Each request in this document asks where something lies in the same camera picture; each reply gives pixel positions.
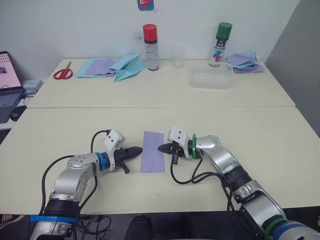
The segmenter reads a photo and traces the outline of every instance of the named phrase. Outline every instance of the red cap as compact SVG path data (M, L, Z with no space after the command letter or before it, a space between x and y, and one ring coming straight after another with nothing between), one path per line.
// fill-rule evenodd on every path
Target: red cap
M143 36L146 41L156 41L157 37L157 26L154 24L143 25Z

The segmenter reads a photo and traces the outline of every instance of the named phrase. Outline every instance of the computer mouse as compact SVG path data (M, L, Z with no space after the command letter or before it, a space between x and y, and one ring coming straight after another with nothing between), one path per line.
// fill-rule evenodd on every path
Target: computer mouse
M17 106L16 108L12 109L10 113L10 118L12 121L18 121L22 113L27 109L27 106Z

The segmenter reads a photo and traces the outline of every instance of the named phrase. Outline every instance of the red scissors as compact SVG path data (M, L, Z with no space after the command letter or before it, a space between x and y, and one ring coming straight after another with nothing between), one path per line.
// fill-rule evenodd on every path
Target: red scissors
M61 69L60 71L57 71L53 75L53 78L56 80L71 78L73 76L74 72L69 68L70 65L71 65L71 62L68 63L68 65L65 67L65 69Z

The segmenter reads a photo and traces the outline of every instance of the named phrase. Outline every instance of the blue ring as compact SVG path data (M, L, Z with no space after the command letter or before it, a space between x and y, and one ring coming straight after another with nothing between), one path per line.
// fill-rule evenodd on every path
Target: blue ring
M287 221L286 223L276 228L273 234L273 240L278 240L285 231L298 227L309 228L308 226L297 221Z
M63 222L63 223L73 223L77 222L76 218L73 217L63 217L63 216L39 216L39 215L31 215L30 222Z
M101 165L101 171L105 170L107 161L104 159L104 157L102 156L102 154L100 152L96 152L95 154L99 158L99 162L100 162L100 165Z

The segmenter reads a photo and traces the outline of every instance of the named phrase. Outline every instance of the sticker on wall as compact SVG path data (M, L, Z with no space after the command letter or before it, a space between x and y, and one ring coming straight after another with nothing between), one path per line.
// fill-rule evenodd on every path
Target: sticker on wall
M137 0L140 11L151 11L155 8L154 0Z

